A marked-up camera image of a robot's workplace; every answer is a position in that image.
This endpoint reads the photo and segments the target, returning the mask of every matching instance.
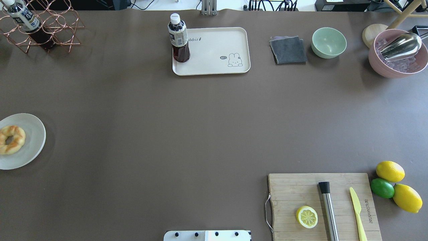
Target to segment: metal muddler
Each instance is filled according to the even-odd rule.
[[[414,56],[422,47],[422,39],[415,33],[404,33],[380,50],[386,61],[392,62]]]
[[[334,219],[334,212],[333,212],[333,204],[331,202],[331,196],[330,196],[330,182],[319,182],[321,194],[323,197],[323,203],[325,207],[325,214],[327,216],[328,221],[328,230],[330,233],[330,241],[339,241],[339,235],[337,234],[337,227],[336,227],[336,221]]]

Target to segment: donut hole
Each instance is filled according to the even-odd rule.
[[[13,136],[8,136],[6,138],[6,145],[9,145],[13,141]]]

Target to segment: folded towel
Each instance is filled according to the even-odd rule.
[[[277,64],[301,63],[308,60],[303,47],[303,39],[299,39],[299,36],[274,37],[269,43]]]

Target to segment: cutting board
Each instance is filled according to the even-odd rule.
[[[273,241],[328,241],[324,207],[318,182],[329,181],[333,210],[340,241],[359,241],[357,221],[349,188],[353,187],[361,203],[361,220],[369,241],[382,241],[376,209],[367,173],[274,173],[269,174],[273,214]],[[299,207],[307,205],[318,214],[312,229],[296,219]]]

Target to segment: bottle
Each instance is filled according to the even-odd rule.
[[[171,38],[172,55],[176,61],[184,63],[190,58],[186,24],[180,19],[178,13],[171,14],[170,18],[168,31]]]
[[[32,40],[44,49],[51,49],[55,46],[52,36],[42,30],[42,23],[30,11],[21,0],[3,0],[7,6],[7,12]]]

